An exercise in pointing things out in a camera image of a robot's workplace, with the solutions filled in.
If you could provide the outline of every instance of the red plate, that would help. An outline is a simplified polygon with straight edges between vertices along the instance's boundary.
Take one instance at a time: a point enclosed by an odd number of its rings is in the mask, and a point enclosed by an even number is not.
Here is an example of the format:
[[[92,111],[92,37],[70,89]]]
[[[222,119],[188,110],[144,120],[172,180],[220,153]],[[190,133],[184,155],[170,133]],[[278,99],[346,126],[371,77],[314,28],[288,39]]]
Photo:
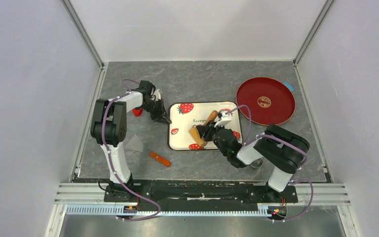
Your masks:
[[[272,78],[252,78],[245,81],[236,93],[237,105],[251,109],[252,122],[268,126],[282,124],[293,116],[296,101],[291,91],[281,82]],[[241,108],[249,118],[248,110]]]

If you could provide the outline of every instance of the white wall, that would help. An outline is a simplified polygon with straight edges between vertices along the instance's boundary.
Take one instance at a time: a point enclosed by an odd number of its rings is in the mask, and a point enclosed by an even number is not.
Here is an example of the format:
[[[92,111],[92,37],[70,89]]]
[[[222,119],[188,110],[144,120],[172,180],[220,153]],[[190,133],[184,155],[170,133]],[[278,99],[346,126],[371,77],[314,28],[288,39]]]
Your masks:
[[[0,0],[0,237],[44,235],[98,67],[59,0]]]
[[[379,1],[336,1],[300,62],[335,178],[379,236]]]
[[[105,61],[293,59],[324,0],[71,0]]]

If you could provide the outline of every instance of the gray table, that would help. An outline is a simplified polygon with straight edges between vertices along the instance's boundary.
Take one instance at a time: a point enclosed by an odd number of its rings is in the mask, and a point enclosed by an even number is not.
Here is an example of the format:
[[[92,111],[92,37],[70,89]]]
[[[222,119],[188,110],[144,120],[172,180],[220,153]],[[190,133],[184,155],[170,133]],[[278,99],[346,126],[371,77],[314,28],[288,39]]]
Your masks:
[[[254,77],[270,77],[288,82],[294,87],[296,111],[282,125],[311,144],[309,161],[297,178],[326,181],[322,160],[311,129],[304,100],[291,62],[111,62],[100,98],[113,98],[125,92],[123,79],[149,80],[162,89],[165,107],[177,102],[235,101],[237,88]],[[242,132],[249,121],[241,117]],[[252,125],[251,134],[264,131],[264,126]],[[189,180],[267,180],[273,165],[266,161],[260,170],[231,166],[218,151],[176,152],[167,145],[168,125],[152,122],[148,113],[136,118],[127,115],[127,137],[134,135],[152,150],[169,159],[165,167],[139,152],[126,150],[127,164],[135,179]],[[108,165],[99,145],[88,136],[83,153],[80,178],[108,178]]]

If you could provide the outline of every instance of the gray floor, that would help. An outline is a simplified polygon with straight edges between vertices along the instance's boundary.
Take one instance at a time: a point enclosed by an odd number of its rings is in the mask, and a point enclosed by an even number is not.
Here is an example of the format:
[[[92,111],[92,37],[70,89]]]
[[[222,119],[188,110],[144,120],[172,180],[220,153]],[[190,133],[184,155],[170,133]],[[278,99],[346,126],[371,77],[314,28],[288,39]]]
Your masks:
[[[122,95],[125,92],[121,84],[123,79],[145,79],[162,89],[166,107],[177,102],[235,101],[240,84],[254,77],[271,77],[294,87],[296,111],[282,127],[299,134],[311,144],[309,161],[299,171],[297,178],[326,181],[291,62],[111,62],[100,98]],[[242,115],[240,117],[242,131],[246,132],[249,121]],[[218,151],[173,151],[167,146],[168,126],[152,122],[148,113],[139,118],[129,113],[127,127],[125,143],[137,134],[150,149],[172,162],[170,167],[165,167],[144,154],[126,150],[127,164],[135,179],[267,180],[273,169],[268,161],[260,170],[249,167],[236,169]],[[264,126],[253,124],[251,134],[262,133],[264,129]],[[109,177],[104,153],[90,136],[83,153],[79,177]]]
[[[288,208],[288,217],[304,207]],[[122,222],[113,216],[66,215],[61,237],[345,237],[336,206],[312,207],[296,221],[262,217],[158,217]]]

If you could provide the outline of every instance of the strawberry print cutting board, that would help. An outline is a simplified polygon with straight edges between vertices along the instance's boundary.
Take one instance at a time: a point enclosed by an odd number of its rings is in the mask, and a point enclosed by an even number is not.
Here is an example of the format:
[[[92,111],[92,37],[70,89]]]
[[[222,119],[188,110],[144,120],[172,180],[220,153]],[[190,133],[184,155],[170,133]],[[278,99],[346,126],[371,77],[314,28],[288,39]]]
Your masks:
[[[175,151],[217,150],[213,142],[208,142],[205,147],[200,147],[191,137],[189,130],[194,125],[204,124],[213,110],[230,111],[236,107],[237,105],[230,101],[175,103],[171,105],[169,108],[172,121],[169,125],[169,147]],[[239,112],[233,112],[233,119],[226,125],[226,128],[231,129],[239,142],[242,142]]]

